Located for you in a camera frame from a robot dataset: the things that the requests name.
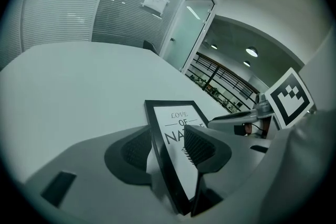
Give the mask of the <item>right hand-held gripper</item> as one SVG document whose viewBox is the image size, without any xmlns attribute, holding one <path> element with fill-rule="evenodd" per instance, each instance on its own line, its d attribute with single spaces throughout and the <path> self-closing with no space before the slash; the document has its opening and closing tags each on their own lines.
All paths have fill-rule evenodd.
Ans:
<svg viewBox="0 0 336 224">
<path fill-rule="evenodd" d="M 246 124 L 270 119 L 265 138 L 274 138 L 277 131 L 294 126 L 314 106 L 305 83 L 293 68 L 258 98 L 256 111 L 218 116 L 209 121 L 208 127 L 228 134 L 246 135 Z"/>
</svg>

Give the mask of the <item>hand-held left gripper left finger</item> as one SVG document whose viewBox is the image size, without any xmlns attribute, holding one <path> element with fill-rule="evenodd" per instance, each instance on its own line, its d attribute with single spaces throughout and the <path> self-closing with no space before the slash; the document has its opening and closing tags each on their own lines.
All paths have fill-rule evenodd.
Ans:
<svg viewBox="0 0 336 224">
<path fill-rule="evenodd" d="M 26 187 L 49 221 L 172 221 L 146 171 L 148 125 L 76 143 L 35 172 Z"/>
</svg>

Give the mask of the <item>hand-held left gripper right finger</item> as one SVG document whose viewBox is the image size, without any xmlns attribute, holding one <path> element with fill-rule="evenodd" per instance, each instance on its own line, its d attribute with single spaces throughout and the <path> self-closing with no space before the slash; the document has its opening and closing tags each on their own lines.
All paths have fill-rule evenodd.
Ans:
<svg viewBox="0 0 336 224">
<path fill-rule="evenodd" d="M 335 111 L 305 116 L 272 140 L 189 125 L 198 172 L 193 217 L 289 217 L 320 188 L 335 156 Z"/>
</svg>

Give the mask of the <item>black framed nature picture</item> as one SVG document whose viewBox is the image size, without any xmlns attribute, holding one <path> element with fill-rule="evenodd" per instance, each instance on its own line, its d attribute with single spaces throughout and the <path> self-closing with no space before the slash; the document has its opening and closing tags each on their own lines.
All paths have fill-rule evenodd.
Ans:
<svg viewBox="0 0 336 224">
<path fill-rule="evenodd" d="M 195 197 L 197 169 L 184 149 L 188 125 L 208 127 L 209 120 L 194 101 L 146 100 L 153 150 L 177 211 L 187 215 Z"/>
</svg>

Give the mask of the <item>white round table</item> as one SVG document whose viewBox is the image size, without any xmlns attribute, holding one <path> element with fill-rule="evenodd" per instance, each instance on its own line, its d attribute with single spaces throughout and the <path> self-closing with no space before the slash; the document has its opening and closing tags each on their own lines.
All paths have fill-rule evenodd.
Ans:
<svg viewBox="0 0 336 224">
<path fill-rule="evenodd" d="M 147 123 L 145 100 L 227 111 L 184 74 L 137 47 L 99 42 L 33 46 L 0 71 L 0 146 L 23 183 L 68 147 Z"/>
</svg>

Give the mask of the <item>clutter of items below railing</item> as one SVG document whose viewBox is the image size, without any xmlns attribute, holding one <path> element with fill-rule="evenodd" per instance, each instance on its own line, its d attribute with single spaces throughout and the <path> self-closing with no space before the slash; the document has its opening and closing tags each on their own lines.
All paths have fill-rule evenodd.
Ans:
<svg viewBox="0 0 336 224">
<path fill-rule="evenodd" d="M 206 81 L 201 77 L 192 75 L 187 75 L 187 77 L 197 84 L 200 88 L 203 88 L 206 84 Z M 222 107 L 224 107 L 229 113 L 241 112 L 240 107 L 242 104 L 238 101 L 232 101 L 228 97 L 224 96 L 218 91 L 217 88 L 211 86 L 210 84 L 204 89 L 204 91 L 209 94 L 215 101 L 217 101 Z"/>
</svg>

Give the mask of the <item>black metal railing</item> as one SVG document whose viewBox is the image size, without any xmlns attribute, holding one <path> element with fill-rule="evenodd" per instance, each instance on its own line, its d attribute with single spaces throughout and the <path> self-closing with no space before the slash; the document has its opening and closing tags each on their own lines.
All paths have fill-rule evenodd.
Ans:
<svg viewBox="0 0 336 224">
<path fill-rule="evenodd" d="M 197 53 L 186 75 L 201 77 L 206 81 L 204 89 L 208 84 L 218 89 L 220 93 L 232 101 L 242 104 L 242 111 L 253 109 L 256 105 L 256 97 L 259 91 L 240 76 L 211 59 L 210 57 Z"/>
</svg>

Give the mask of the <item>glass door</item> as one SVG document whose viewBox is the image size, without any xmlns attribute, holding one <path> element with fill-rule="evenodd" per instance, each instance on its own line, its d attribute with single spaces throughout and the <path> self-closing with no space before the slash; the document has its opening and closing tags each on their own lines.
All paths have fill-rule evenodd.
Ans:
<svg viewBox="0 0 336 224">
<path fill-rule="evenodd" d="M 181 72 L 187 68 L 190 58 L 193 56 L 193 51 L 199 43 L 200 36 L 207 24 L 208 18 L 215 6 L 214 0 L 186 0 L 186 19 L 183 23 L 186 26 L 184 32 L 183 49 L 185 59 L 181 66 Z"/>
</svg>

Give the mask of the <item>blue padded chair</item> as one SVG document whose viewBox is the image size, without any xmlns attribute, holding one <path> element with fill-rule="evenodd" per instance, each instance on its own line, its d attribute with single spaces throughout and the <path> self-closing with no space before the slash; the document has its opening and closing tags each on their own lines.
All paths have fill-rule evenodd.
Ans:
<svg viewBox="0 0 336 224">
<path fill-rule="evenodd" d="M 159 55 L 155 46 L 147 40 L 143 41 L 143 49 L 150 50 L 151 52 L 155 53 L 156 55 Z"/>
</svg>

